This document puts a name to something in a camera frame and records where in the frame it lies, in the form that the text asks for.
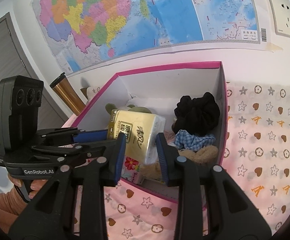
black hair scrunchie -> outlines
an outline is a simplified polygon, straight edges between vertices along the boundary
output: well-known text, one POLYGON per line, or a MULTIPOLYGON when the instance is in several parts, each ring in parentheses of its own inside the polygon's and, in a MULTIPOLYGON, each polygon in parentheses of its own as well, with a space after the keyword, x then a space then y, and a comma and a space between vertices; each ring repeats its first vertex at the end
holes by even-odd
POLYGON ((177 120, 172 127, 176 134, 179 130, 200 136, 206 135, 218 125, 220 110, 215 98, 206 92, 201 98, 182 96, 174 110, 177 120))

map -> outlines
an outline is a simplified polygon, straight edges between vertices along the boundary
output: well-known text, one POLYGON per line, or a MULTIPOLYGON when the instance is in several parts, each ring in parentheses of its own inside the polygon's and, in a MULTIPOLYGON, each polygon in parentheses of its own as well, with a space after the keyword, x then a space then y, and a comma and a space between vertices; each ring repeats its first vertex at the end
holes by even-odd
POLYGON ((32 6, 67 75, 163 47, 260 44, 253 0, 33 0, 32 6))

camera lens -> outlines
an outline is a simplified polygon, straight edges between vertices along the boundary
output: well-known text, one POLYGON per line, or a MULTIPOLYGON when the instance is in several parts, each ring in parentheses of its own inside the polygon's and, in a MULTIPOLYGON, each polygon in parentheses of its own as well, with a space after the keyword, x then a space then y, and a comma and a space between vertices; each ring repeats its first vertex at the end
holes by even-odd
POLYGON ((20 89, 18 91, 18 93, 16 94, 16 103, 17 103, 18 106, 23 104, 24 98, 25 98, 24 91, 23 91, 23 89, 20 89))
POLYGON ((41 100, 42 97, 42 92, 39 90, 36 94, 36 101, 39 102, 41 100))
POLYGON ((34 101, 34 98, 35 98, 35 92, 34 92, 34 89, 31 88, 28 93, 27 93, 27 97, 26 97, 26 100, 27 100, 27 104, 30 106, 31 104, 33 104, 33 101, 34 101))

door frame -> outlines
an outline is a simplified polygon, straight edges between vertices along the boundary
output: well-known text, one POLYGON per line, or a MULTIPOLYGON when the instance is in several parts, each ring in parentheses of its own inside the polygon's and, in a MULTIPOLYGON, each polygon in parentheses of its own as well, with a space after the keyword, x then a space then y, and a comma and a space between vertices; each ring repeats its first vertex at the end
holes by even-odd
MULTIPOLYGON (((13 22, 11 19, 11 15, 8 12, 7 14, 5 14, 3 17, 0 18, 0 23, 2 21, 6 22, 6 25, 8 27, 12 42, 14 44, 14 47, 16 49, 16 52, 18 53, 18 56, 20 57, 21 61, 23 62, 24 68, 26 69, 26 71, 29 73, 29 75, 32 78, 35 79, 39 79, 37 74, 35 73, 34 69, 32 68, 29 60, 27 59, 23 48, 21 46, 21 43, 18 40, 18 36, 15 32, 14 26, 13 26, 13 22)), ((52 96, 49 94, 49 92, 44 89, 43 90, 43 97, 46 99, 46 101, 50 104, 50 106, 55 110, 55 112, 59 115, 59 117, 66 122, 68 120, 67 115, 63 112, 63 110, 58 106, 58 104, 54 101, 54 99, 52 98, 52 96)))

yellow tissue package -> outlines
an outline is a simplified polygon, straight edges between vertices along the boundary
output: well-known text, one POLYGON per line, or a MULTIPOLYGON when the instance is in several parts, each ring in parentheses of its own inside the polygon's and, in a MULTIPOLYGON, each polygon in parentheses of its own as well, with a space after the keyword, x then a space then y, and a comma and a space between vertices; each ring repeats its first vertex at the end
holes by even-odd
POLYGON ((113 110, 107 138, 116 139, 123 132, 126 135, 125 156, 148 165, 157 160, 156 135, 164 132, 164 126, 165 118, 156 114, 113 110))

